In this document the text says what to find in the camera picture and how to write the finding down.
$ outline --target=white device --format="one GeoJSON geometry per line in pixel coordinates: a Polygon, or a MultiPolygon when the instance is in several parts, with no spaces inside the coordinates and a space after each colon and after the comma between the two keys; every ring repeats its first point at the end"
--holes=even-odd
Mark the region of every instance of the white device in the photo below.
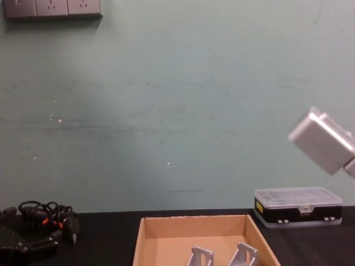
{"type": "Polygon", "coordinates": [[[288,138],[330,175],[355,177],[355,139],[325,112],[312,107],[288,138]]]}

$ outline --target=wall socket panel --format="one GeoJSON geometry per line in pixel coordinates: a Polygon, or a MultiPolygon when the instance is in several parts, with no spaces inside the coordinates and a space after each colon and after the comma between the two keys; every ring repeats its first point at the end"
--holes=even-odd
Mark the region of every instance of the wall socket panel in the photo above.
{"type": "Polygon", "coordinates": [[[100,0],[3,0],[5,17],[102,17],[100,0]]]}

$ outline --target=metal bracket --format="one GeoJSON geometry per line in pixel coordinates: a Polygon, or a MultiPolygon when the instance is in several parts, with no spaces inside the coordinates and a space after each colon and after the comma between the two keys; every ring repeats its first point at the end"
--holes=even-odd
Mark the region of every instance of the metal bracket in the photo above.
{"type": "Polygon", "coordinates": [[[201,265],[201,255],[205,256],[205,266],[213,266],[213,252],[198,246],[192,248],[192,254],[187,266],[204,266],[201,265]]]}
{"type": "Polygon", "coordinates": [[[238,249],[235,252],[228,266],[256,266],[258,250],[245,243],[238,243],[238,249]],[[250,262],[247,262],[247,252],[250,255],[250,262]]]}

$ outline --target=plastic storage box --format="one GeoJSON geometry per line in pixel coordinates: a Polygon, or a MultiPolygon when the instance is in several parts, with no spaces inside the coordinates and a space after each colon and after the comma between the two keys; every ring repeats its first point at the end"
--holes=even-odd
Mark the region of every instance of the plastic storage box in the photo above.
{"type": "Polygon", "coordinates": [[[342,199],[323,187],[256,190],[254,212],[267,228],[337,225],[342,199]]]}

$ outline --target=clear plastic lid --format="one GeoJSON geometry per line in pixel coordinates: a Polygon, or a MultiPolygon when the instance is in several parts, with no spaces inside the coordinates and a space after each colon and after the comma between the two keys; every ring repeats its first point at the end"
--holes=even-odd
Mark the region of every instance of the clear plastic lid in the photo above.
{"type": "Polygon", "coordinates": [[[289,187],[256,190],[255,197],[268,209],[298,208],[312,212],[314,207],[341,206],[342,199],[324,187],[289,187]]]}

